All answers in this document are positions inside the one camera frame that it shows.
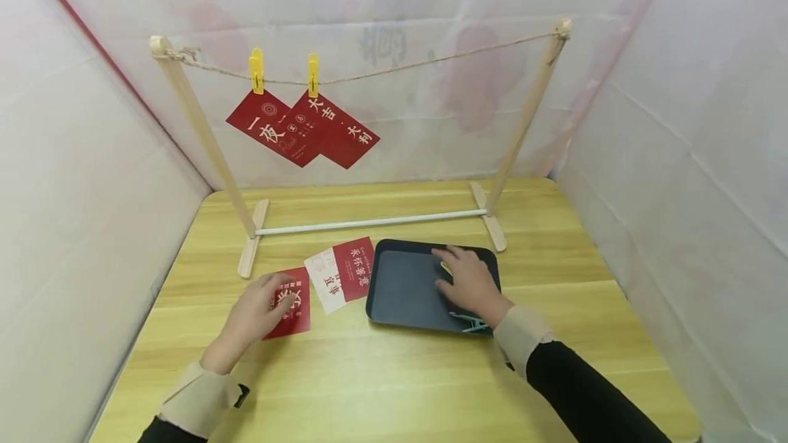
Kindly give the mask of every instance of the hand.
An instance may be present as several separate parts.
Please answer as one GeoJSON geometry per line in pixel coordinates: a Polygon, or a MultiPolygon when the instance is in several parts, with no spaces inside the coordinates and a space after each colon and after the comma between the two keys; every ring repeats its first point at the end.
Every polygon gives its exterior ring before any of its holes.
{"type": "Polygon", "coordinates": [[[271,309],[271,297],[282,282],[290,279],[283,273],[269,273],[249,283],[230,310],[222,333],[202,355],[200,364],[203,368],[227,375],[250,345],[276,327],[296,297],[287,294],[274,309],[271,309]]]}
{"type": "Polygon", "coordinates": [[[432,250],[432,255],[446,262],[454,284],[439,279],[435,286],[451,303],[478,314],[495,329],[514,303],[498,291],[486,263],[475,252],[452,245],[447,248],[432,250]]]}

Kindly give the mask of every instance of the wrist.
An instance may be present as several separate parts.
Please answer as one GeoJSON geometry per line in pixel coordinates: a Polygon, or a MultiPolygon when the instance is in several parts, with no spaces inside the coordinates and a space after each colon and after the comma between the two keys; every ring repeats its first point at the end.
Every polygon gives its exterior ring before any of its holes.
{"type": "Polygon", "coordinates": [[[199,364],[206,371],[229,375],[244,355],[247,346],[219,335],[205,349],[199,364]]]}
{"type": "Polygon", "coordinates": [[[480,308],[477,313],[484,320],[484,323],[490,325],[490,328],[494,330],[498,328],[498,324],[501,323],[513,307],[514,303],[512,303],[512,300],[503,296],[503,294],[498,294],[496,297],[484,302],[484,307],[480,308]]]}

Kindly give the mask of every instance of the wooden drying rack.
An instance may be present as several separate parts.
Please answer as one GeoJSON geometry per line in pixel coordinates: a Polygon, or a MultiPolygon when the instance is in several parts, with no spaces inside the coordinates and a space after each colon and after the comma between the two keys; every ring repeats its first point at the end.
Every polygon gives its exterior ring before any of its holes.
{"type": "Polygon", "coordinates": [[[241,224],[244,226],[247,240],[238,264],[238,274],[243,278],[249,278],[260,238],[269,234],[289,234],[290,232],[337,230],[342,228],[382,226],[386,224],[405,224],[405,222],[481,217],[484,225],[487,227],[495,250],[497,252],[506,250],[506,237],[504,237],[501,225],[499,225],[498,219],[495,216],[495,206],[498,203],[498,199],[501,198],[503,188],[506,185],[510,172],[512,172],[514,162],[517,160],[517,154],[520,152],[520,147],[523,146],[525,133],[528,132],[528,127],[536,115],[539,103],[544,96],[544,91],[547,89],[550,78],[553,76],[553,71],[555,70],[555,65],[558,62],[561,50],[564,49],[564,44],[570,38],[571,29],[572,22],[571,19],[568,18],[561,19],[555,26],[554,34],[550,37],[549,43],[544,49],[537,77],[534,79],[528,91],[528,95],[525,97],[517,130],[514,132],[512,142],[510,142],[506,155],[503,157],[501,165],[498,168],[495,183],[490,193],[488,195],[484,194],[481,185],[476,182],[471,182],[471,193],[473,194],[473,198],[476,199],[478,209],[368,219],[363,221],[326,222],[325,224],[284,226],[278,228],[263,227],[265,212],[268,210],[268,199],[260,200],[254,206],[254,211],[249,214],[249,209],[240,193],[238,183],[235,182],[235,177],[233,177],[233,173],[230,172],[227,160],[224,158],[222,149],[219,147],[219,143],[213,135],[211,126],[209,126],[208,123],[208,118],[197,100],[197,95],[195,95],[192,85],[186,77],[185,71],[183,71],[181,62],[177,59],[169,58],[166,55],[167,51],[172,50],[170,40],[161,36],[151,37],[150,50],[154,58],[159,62],[159,66],[161,66],[161,70],[164,72],[165,77],[167,77],[167,81],[170,82],[172,91],[175,91],[175,95],[183,111],[192,124],[192,128],[197,132],[202,148],[208,154],[208,158],[211,159],[216,172],[219,174],[219,178],[222,179],[224,189],[233,203],[235,214],[238,214],[238,219],[240,219],[241,224]]]}

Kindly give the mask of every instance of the beige sleeve cuff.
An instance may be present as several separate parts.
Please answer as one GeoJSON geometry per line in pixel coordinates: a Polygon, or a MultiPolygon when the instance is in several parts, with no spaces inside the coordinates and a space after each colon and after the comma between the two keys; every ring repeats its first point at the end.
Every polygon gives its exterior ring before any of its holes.
{"type": "Polygon", "coordinates": [[[203,369],[199,362],[192,362],[165,398],[159,417],[208,439],[240,396],[240,387],[232,376],[217,375],[203,369]]]}
{"type": "Polygon", "coordinates": [[[504,357],[518,375],[525,378],[525,365],[539,344],[555,340],[542,315],[522,306],[508,310],[506,317],[492,333],[504,357]]]}

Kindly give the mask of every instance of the wooden clothespin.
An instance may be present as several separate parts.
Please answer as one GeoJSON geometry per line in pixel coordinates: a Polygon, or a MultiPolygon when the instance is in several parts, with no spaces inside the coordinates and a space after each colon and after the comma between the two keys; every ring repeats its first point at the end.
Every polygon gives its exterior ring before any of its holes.
{"type": "Polygon", "coordinates": [[[254,48],[249,57],[249,75],[251,76],[251,90],[254,94],[265,92],[263,80],[263,50],[254,48]]]}
{"type": "Polygon", "coordinates": [[[307,73],[309,74],[309,97],[317,97],[317,54],[309,54],[309,64],[307,64],[307,73]]]}

